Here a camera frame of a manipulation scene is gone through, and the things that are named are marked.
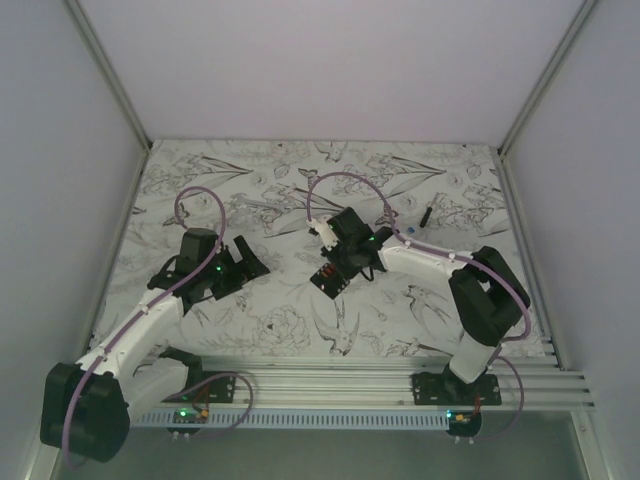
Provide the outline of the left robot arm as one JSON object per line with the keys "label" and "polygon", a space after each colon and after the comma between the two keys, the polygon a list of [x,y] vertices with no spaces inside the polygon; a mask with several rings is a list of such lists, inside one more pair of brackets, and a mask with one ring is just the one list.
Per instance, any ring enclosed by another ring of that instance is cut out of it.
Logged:
{"label": "left robot arm", "polygon": [[241,375],[207,374],[199,356],[168,347],[152,363],[145,357],[166,331],[196,304],[220,300],[268,274],[238,236],[235,260],[221,235],[190,228],[179,252],[151,277],[131,314],[103,341],[74,363],[58,363],[45,380],[40,441],[65,455],[105,463],[122,448],[133,422],[163,401],[196,401],[183,418],[204,416],[198,399],[207,387],[221,390],[221,402],[232,400]]}

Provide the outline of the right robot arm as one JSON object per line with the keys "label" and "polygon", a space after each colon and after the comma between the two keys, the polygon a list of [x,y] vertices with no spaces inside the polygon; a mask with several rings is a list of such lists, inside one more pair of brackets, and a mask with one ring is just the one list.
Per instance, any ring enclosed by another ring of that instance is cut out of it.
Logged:
{"label": "right robot arm", "polygon": [[443,380],[452,403],[468,403],[479,391],[485,373],[507,333],[522,320],[530,299],[502,255],[492,247],[455,253],[402,239],[393,227],[374,231],[350,207],[333,216],[310,219],[308,225],[323,244],[326,263],[311,282],[334,299],[358,275],[392,272],[430,283],[451,300],[461,323]]}

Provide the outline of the black fuse box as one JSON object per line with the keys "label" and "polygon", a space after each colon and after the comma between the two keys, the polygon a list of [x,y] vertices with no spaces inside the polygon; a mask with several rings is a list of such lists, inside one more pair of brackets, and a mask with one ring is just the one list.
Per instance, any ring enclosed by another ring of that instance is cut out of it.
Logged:
{"label": "black fuse box", "polygon": [[350,283],[350,280],[333,263],[325,263],[310,277],[310,281],[332,300],[336,299]]}

